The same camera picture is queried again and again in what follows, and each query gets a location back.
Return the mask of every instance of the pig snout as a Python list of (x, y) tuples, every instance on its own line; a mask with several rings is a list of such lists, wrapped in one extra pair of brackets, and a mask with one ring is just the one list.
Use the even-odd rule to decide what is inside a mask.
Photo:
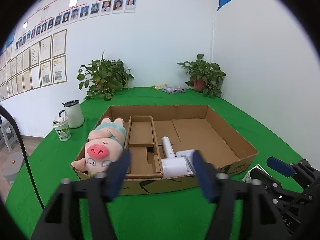
[(93, 144), (87, 149), (87, 153), (94, 159), (102, 159), (109, 156), (109, 149), (100, 144)]

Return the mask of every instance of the large cardboard tray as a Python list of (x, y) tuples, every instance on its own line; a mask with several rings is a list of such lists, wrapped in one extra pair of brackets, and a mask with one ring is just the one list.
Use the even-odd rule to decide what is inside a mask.
[[(198, 186), (194, 174), (163, 178), (163, 136), (169, 137), (174, 152), (200, 150), (206, 162), (229, 175), (245, 171), (258, 154), (246, 139), (205, 105), (110, 106), (96, 126), (105, 117), (112, 121), (118, 117), (124, 119), (127, 131), (124, 147), (129, 148), (132, 155), (121, 195), (154, 194)], [(83, 157), (84, 146), (76, 159)], [(86, 173), (74, 171), (80, 179), (90, 178)]]

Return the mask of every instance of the terracotta pot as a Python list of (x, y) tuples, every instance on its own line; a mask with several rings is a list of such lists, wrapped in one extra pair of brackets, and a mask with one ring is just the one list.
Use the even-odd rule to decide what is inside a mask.
[(202, 93), (206, 86), (206, 83), (201, 78), (199, 78), (198, 80), (194, 81), (193, 90)]

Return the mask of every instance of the stuffed animal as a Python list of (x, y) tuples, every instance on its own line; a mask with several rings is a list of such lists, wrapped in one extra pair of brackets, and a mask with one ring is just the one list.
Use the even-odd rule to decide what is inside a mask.
[(89, 142), (85, 144), (85, 157), (74, 161), (71, 165), (78, 171), (93, 174), (105, 171), (111, 162), (118, 160), (122, 154), (126, 131), (123, 119), (111, 122), (104, 118), (95, 130), (89, 133)]

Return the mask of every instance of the green tablecloth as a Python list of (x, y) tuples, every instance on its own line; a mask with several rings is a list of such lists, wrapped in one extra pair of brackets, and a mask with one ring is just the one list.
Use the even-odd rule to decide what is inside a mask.
[[(75, 159), (89, 131), (109, 105), (209, 105), (259, 151), (250, 167), (260, 164), (282, 182), (283, 187), (301, 192), (300, 186), (266, 166), (266, 160), (275, 156), (287, 163), (301, 158), (273, 132), (255, 119), (221, 98), (209, 99), (187, 90), (183, 94), (167, 94), (151, 88), (133, 88), (116, 94), (114, 101), (87, 100), (81, 104), (84, 125), (71, 130), (71, 139), (59, 141), (52, 130), (29, 158), (31, 170), (44, 205), (58, 187), (61, 179), (78, 180), (69, 164)], [(245, 172), (234, 176), (241, 180)], [(31, 237), (41, 215), (41, 208), (24, 166), (17, 176), (6, 201), (6, 206), (27, 237)], [(81, 200), (81, 218), (85, 239), (91, 239), (87, 200)], [(235, 207), (233, 232), (237, 239), (241, 220), (241, 201)], [(213, 204), (208, 204), (199, 188), (155, 195), (119, 196), (108, 204), (119, 239), (204, 239), (212, 218)]]

